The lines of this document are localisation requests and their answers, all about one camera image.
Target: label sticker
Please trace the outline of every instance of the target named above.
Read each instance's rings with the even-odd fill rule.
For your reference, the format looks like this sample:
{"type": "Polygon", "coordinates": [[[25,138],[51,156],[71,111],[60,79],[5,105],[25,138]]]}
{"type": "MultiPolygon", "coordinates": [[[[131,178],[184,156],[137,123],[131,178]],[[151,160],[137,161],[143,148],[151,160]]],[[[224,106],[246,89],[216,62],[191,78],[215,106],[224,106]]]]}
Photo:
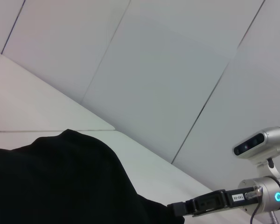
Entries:
{"type": "Polygon", "coordinates": [[[243,194],[232,195],[232,199],[233,199],[234,202],[245,200],[243,194]]]}

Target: black cable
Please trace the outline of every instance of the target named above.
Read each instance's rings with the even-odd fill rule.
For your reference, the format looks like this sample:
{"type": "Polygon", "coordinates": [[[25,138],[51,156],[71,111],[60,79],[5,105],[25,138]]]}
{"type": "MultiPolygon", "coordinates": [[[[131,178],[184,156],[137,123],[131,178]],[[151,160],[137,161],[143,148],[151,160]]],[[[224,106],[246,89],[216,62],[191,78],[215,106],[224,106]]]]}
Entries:
{"type": "Polygon", "coordinates": [[[254,212],[251,215],[250,224],[252,224],[253,218],[254,218],[256,212],[258,211],[259,207],[261,206],[261,203],[262,203],[262,196],[258,197],[258,205],[257,205],[256,209],[254,210],[254,212]]]}

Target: silver metal housing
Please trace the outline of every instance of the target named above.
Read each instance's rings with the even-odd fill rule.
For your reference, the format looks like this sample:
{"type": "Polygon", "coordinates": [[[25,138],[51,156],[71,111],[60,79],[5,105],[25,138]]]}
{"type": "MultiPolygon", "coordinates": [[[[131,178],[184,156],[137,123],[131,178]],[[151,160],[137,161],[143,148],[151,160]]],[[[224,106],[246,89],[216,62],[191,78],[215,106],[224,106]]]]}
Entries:
{"type": "Polygon", "coordinates": [[[269,158],[275,158],[276,156],[280,155],[280,127],[269,127],[256,132],[255,134],[235,145],[232,148],[232,153],[238,158],[249,159],[255,165],[265,163],[269,158]],[[264,135],[264,141],[262,143],[250,148],[240,155],[235,155],[235,147],[248,141],[259,133],[264,135]]]}
{"type": "MultiPolygon", "coordinates": [[[[276,201],[275,195],[276,193],[280,193],[279,185],[269,177],[261,177],[243,180],[238,188],[248,188],[248,187],[258,187],[261,186],[263,188],[262,194],[262,203],[260,208],[257,211],[257,214],[262,212],[270,212],[277,211],[280,209],[280,201],[276,201]]],[[[243,209],[249,214],[252,215],[256,208],[257,204],[252,204],[245,206],[243,209]]]]}

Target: panel seam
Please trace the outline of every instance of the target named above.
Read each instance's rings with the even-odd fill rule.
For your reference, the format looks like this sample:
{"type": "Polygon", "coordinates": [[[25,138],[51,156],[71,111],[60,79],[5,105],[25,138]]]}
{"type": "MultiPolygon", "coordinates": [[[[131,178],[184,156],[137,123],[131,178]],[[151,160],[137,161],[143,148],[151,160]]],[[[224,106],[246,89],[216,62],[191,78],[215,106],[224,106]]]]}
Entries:
{"type": "Polygon", "coordinates": [[[204,105],[203,105],[203,107],[202,107],[201,111],[199,112],[198,116],[196,117],[196,119],[195,119],[195,121],[194,121],[194,123],[193,123],[192,127],[190,128],[190,130],[189,130],[189,132],[188,132],[187,136],[185,137],[185,139],[183,140],[183,142],[182,142],[181,146],[179,147],[179,149],[178,149],[177,153],[175,154],[175,157],[173,158],[173,160],[172,160],[171,164],[173,164],[173,162],[174,162],[174,160],[176,159],[176,157],[177,157],[178,153],[179,153],[179,152],[180,152],[180,150],[182,149],[182,147],[183,147],[183,145],[184,145],[185,141],[187,140],[188,136],[190,135],[190,132],[192,131],[192,129],[193,129],[193,127],[194,127],[194,125],[195,125],[195,124],[196,124],[196,122],[198,121],[198,119],[199,119],[199,117],[200,117],[200,115],[201,115],[202,111],[204,110],[204,108],[205,108],[206,104],[208,103],[208,101],[209,101],[209,99],[210,99],[211,95],[213,94],[213,92],[215,91],[216,87],[218,86],[218,84],[219,84],[219,82],[220,82],[220,80],[221,80],[221,78],[222,78],[222,76],[223,76],[223,74],[224,74],[224,72],[225,72],[226,68],[228,67],[228,65],[229,65],[229,63],[226,65],[226,67],[225,67],[225,69],[223,70],[223,72],[222,72],[222,74],[221,74],[221,76],[220,76],[219,80],[217,81],[217,83],[216,83],[215,87],[213,88],[212,92],[210,93],[209,97],[207,98],[206,102],[204,103],[204,105]]]}
{"type": "Polygon", "coordinates": [[[115,36],[115,34],[116,34],[116,32],[117,32],[117,29],[118,29],[119,25],[121,24],[121,21],[122,21],[123,17],[125,16],[127,9],[128,9],[129,6],[130,6],[131,1],[132,1],[132,0],[129,1],[129,3],[128,3],[127,6],[126,6],[125,11],[123,12],[123,15],[122,15],[122,17],[121,17],[121,19],[120,19],[120,21],[119,21],[119,23],[118,23],[118,25],[117,25],[115,31],[114,31],[114,34],[113,34],[113,36],[112,36],[112,38],[111,38],[111,40],[110,40],[110,42],[109,42],[109,45],[108,45],[106,51],[104,52],[104,55],[103,55],[101,61],[99,62],[98,67],[97,67],[96,71],[94,72],[94,75],[93,75],[91,81],[89,82],[89,85],[88,85],[88,87],[87,87],[87,89],[86,89],[86,91],[85,91],[85,93],[84,93],[84,95],[83,95],[83,97],[82,97],[82,99],[81,99],[81,101],[80,101],[80,104],[83,103],[83,100],[84,100],[84,98],[85,98],[85,96],[86,96],[86,93],[88,92],[88,90],[89,90],[89,88],[90,88],[90,85],[91,85],[91,83],[92,83],[94,77],[96,76],[99,67],[101,66],[101,63],[102,63],[102,61],[103,61],[103,59],[104,59],[104,57],[105,57],[105,55],[106,55],[106,53],[107,53],[107,51],[108,51],[110,45],[111,45],[111,42],[112,42],[112,40],[113,40],[113,37],[115,36]]]}
{"type": "Polygon", "coordinates": [[[241,41],[240,41],[240,43],[238,44],[238,48],[239,48],[239,46],[241,45],[241,43],[243,42],[243,40],[244,40],[244,38],[245,38],[246,34],[248,33],[248,31],[249,31],[250,27],[252,26],[252,24],[253,24],[253,22],[254,22],[254,20],[255,20],[256,16],[258,15],[258,13],[259,13],[260,9],[262,8],[263,4],[265,3],[265,1],[266,1],[266,0],[263,0],[263,2],[261,3],[261,5],[260,5],[260,7],[259,7],[259,9],[258,9],[258,11],[257,11],[257,13],[255,14],[255,16],[254,16],[254,18],[253,18],[252,22],[250,23],[250,25],[249,25],[249,27],[248,27],[247,31],[245,32],[245,34],[244,34],[244,36],[243,36],[242,40],[241,40],[241,41]]]}
{"type": "MultiPolygon", "coordinates": [[[[64,130],[47,130],[47,131],[0,131],[0,133],[39,133],[39,132],[64,132],[64,130]]],[[[112,132],[116,130],[104,130],[104,129],[98,129],[98,130],[73,130],[76,132],[112,132]]]]}
{"type": "Polygon", "coordinates": [[[17,15],[17,18],[16,18],[15,21],[14,21],[13,27],[11,28],[11,31],[10,31],[10,33],[9,33],[9,35],[8,35],[8,38],[7,38],[7,40],[6,40],[5,44],[4,44],[4,47],[3,47],[2,51],[1,51],[1,54],[3,54],[3,52],[4,52],[4,49],[5,49],[6,45],[7,45],[7,42],[8,42],[8,40],[9,40],[9,38],[10,38],[11,33],[12,33],[13,30],[14,30],[14,26],[15,26],[15,24],[16,24],[17,21],[18,21],[18,18],[19,18],[19,16],[20,16],[21,12],[22,12],[22,9],[23,9],[23,7],[24,7],[25,2],[26,2],[26,0],[23,1],[23,4],[22,4],[22,6],[21,6],[21,8],[20,8],[20,10],[19,10],[19,13],[18,13],[18,15],[17,15]]]}

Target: metal rod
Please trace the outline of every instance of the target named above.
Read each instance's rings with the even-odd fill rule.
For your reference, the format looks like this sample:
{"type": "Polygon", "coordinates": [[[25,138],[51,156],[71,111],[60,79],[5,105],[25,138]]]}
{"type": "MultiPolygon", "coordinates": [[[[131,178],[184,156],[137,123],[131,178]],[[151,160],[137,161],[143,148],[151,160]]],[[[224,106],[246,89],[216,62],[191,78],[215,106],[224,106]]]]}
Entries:
{"type": "Polygon", "coordinates": [[[273,224],[279,224],[279,222],[278,222],[278,220],[277,220],[277,217],[276,217],[276,215],[275,215],[275,212],[271,211],[271,212],[270,212],[270,217],[271,217],[271,219],[272,219],[272,221],[273,221],[273,224]]]}

